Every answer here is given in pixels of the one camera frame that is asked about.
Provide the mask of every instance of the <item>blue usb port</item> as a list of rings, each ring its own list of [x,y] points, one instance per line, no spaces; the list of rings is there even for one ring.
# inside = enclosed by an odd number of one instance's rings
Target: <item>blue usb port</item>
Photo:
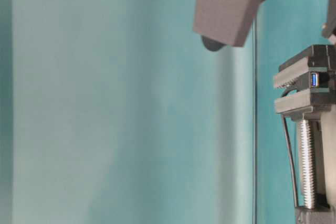
[[[310,85],[312,88],[316,88],[319,86],[319,74],[318,73],[310,74]]]

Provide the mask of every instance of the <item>teal panel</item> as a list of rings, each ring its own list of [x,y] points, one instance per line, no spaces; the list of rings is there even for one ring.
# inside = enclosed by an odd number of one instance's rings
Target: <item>teal panel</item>
[[[272,77],[312,44],[327,44],[321,27],[328,0],[267,0],[258,14],[258,223],[294,223],[290,169]],[[289,124],[295,148],[295,125]]]
[[[1,1],[1,223],[252,221],[251,36],[207,52],[195,0]]]

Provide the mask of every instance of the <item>threaded screw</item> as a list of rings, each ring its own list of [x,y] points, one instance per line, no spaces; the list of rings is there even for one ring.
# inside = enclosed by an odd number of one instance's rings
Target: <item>threaded screw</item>
[[[305,207],[313,209],[316,206],[316,173],[315,152],[311,125],[308,120],[302,120],[301,126],[301,153],[303,197]]]

